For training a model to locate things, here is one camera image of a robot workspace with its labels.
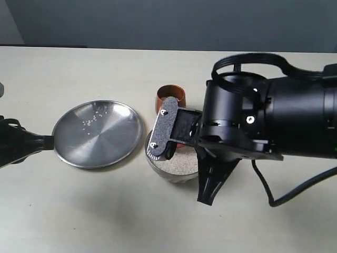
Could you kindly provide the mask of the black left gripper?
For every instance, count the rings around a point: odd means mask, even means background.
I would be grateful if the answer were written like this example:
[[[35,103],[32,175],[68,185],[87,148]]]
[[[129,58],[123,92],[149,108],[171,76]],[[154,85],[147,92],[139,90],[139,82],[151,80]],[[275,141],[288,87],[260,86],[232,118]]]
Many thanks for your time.
[[[5,118],[1,115],[1,168],[25,161],[20,151],[23,141],[23,132],[26,129],[21,126],[19,120]],[[33,154],[54,149],[53,135],[38,135],[31,132],[24,134],[24,151]]]

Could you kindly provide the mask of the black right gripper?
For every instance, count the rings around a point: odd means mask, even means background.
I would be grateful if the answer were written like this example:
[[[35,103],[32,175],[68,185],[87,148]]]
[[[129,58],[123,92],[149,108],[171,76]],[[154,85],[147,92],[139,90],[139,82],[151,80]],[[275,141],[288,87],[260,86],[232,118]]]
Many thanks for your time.
[[[264,92],[259,85],[265,81],[258,74],[229,72],[206,82],[195,136],[203,147],[196,149],[198,202],[211,206],[241,159],[283,160],[264,135]]]

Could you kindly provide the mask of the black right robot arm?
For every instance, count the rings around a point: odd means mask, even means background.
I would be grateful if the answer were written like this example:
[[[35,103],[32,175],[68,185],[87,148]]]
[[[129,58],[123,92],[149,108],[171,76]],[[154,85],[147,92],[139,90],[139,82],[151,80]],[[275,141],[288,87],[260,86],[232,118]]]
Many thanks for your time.
[[[195,149],[198,201],[211,205],[237,164],[336,158],[336,85],[233,71],[206,82]]]

